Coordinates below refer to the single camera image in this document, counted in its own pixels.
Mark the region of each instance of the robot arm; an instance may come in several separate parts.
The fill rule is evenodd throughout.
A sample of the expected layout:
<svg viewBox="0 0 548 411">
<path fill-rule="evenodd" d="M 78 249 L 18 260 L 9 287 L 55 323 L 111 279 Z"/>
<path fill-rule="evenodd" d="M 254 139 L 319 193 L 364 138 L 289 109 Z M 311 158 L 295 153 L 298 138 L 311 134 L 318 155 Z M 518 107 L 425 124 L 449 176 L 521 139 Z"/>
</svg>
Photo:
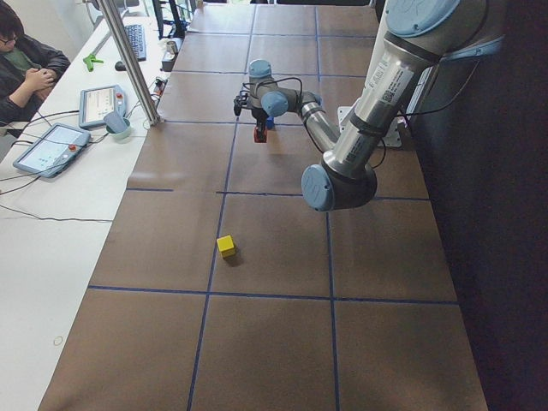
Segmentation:
<svg viewBox="0 0 548 411">
<path fill-rule="evenodd" d="M 421 73 L 447 53 L 477 45 L 485 33 L 498 35 L 503 17 L 500 3 L 495 7 L 498 18 L 490 19 L 487 0 L 389 0 L 385 22 L 381 21 L 381 29 L 387 30 L 379 34 L 383 41 L 373 51 L 380 58 L 375 69 L 369 70 L 342 133 L 325 115 L 318 96 L 279 87 L 264 60 L 250 64 L 249 94 L 236 98 L 235 113 L 250 109 L 257 119 L 256 136 L 260 134 L 264 141 L 268 116 L 286 111 L 298 114 L 323 152 L 320 164 L 311 165 L 302 176 L 307 203 L 318 211 L 363 206 L 377 189 L 375 173 L 367 162 L 397 112 L 411 99 Z M 487 30 L 487 22 L 495 28 Z M 477 55 L 481 49 L 474 50 Z"/>
</svg>

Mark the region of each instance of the yellow cube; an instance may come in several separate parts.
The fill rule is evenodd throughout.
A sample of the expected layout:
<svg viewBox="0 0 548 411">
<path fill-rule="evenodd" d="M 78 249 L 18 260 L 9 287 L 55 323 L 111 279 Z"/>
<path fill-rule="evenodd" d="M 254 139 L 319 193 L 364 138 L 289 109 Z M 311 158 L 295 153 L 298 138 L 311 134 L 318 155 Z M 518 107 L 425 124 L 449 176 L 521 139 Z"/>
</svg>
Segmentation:
<svg viewBox="0 0 548 411">
<path fill-rule="evenodd" d="M 224 259 L 236 254 L 236 247 L 234 245 L 234 242 L 232 241 L 231 235 L 217 238 L 217 247 Z"/>
</svg>

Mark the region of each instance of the blue joint cap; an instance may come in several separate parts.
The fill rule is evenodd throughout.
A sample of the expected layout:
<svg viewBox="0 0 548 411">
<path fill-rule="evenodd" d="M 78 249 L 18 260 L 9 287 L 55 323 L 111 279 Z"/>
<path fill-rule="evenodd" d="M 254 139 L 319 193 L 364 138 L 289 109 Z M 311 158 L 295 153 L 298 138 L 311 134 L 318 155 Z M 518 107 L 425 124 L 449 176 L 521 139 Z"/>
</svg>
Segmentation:
<svg viewBox="0 0 548 411">
<path fill-rule="evenodd" d="M 320 96 L 319 94 L 316 94 L 315 92 L 313 92 L 313 96 L 314 98 L 316 98 L 316 101 L 318 102 L 318 104 L 322 105 L 322 96 Z"/>
<path fill-rule="evenodd" d="M 271 64 L 266 60 L 253 60 L 249 63 L 249 75 L 251 77 L 268 77 L 272 74 Z"/>
<path fill-rule="evenodd" d="M 282 92 L 268 92 L 261 98 L 260 105 L 266 114 L 278 117 L 288 110 L 289 101 Z"/>
<path fill-rule="evenodd" d="M 403 38 L 418 37 L 446 21 L 461 0 L 407 0 L 388 2 L 386 24 L 391 33 Z"/>
<path fill-rule="evenodd" d="M 272 130 L 274 128 L 274 117 L 268 116 L 266 119 L 266 128 Z"/>
<path fill-rule="evenodd" d="M 468 47 L 467 49 L 462 49 L 455 51 L 450 54 L 446 54 L 442 58 L 442 62 L 447 62 L 449 60 L 459 60 L 461 58 L 478 58 L 485 56 L 492 56 L 497 54 L 503 48 L 503 39 L 504 36 L 482 43 L 480 45 L 474 45 L 473 47 Z"/>
<path fill-rule="evenodd" d="M 335 194 L 327 171 L 319 164 L 314 164 L 302 173 L 302 195 L 305 201 L 316 211 L 333 210 Z"/>
</svg>

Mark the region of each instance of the hands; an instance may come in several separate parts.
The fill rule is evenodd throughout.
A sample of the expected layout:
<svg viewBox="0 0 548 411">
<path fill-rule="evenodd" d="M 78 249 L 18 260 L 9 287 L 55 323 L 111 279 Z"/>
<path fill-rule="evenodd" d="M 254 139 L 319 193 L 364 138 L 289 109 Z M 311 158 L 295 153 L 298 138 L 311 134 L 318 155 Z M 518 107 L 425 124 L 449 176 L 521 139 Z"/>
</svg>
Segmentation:
<svg viewBox="0 0 548 411">
<path fill-rule="evenodd" d="M 41 100 L 45 100 L 53 89 L 53 83 L 57 73 L 48 68 L 30 68 L 25 73 L 23 83 L 9 95 L 9 99 L 19 107 L 25 107 L 28 100 L 36 94 Z"/>
<path fill-rule="evenodd" d="M 53 87 L 53 81 L 57 77 L 57 74 L 53 70 L 42 68 L 30 68 L 25 73 L 25 83 L 33 91 L 37 92 L 49 87 Z"/>
<path fill-rule="evenodd" d="M 34 92 L 34 94 L 36 94 L 42 101 L 44 101 L 50 95 L 51 90 L 53 90 L 53 87 L 46 87 L 46 88 L 43 88 L 42 90 L 38 90 Z"/>
</svg>

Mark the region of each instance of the metal pole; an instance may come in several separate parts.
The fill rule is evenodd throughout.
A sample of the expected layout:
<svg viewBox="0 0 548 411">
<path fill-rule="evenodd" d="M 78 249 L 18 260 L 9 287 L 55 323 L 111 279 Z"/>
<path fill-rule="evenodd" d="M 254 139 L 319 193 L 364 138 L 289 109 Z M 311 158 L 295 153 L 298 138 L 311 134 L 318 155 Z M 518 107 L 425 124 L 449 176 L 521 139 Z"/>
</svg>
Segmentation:
<svg viewBox="0 0 548 411">
<path fill-rule="evenodd" d="M 185 30 L 181 24 L 181 17 L 179 15 L 179 9 L 175 0 L 170 0 L 171 14 L 173 15 L 173 25 L 175 26 L 175 31 L 172 33 L 171 37 L 177 37 L 178 39 L 185 38 Z"/>
<path fill-rule="evenodd" d="M 98 0 L 98 3 L 103 12 L 106 24 L 109 26 L 110 32 L 112 33 L 112 38 L 116 43 L 116 47 L 122 56 L 123 62 L 126 64 L 129 79 L 137 93 L 137 98 L 143 106 L 146 118 L 150 125 L 154 126 L 159 122 L 160 115 L 152 101 L 151 94 L 146 86 L 145 78 L 140 71 L 137 58 L 131 50 L 131 45 L 126 36 L 126 30 L 123 27 L 122 17 L 118 14 L 118 7 L 114 4 L 114 0 Z"/>
</svg>

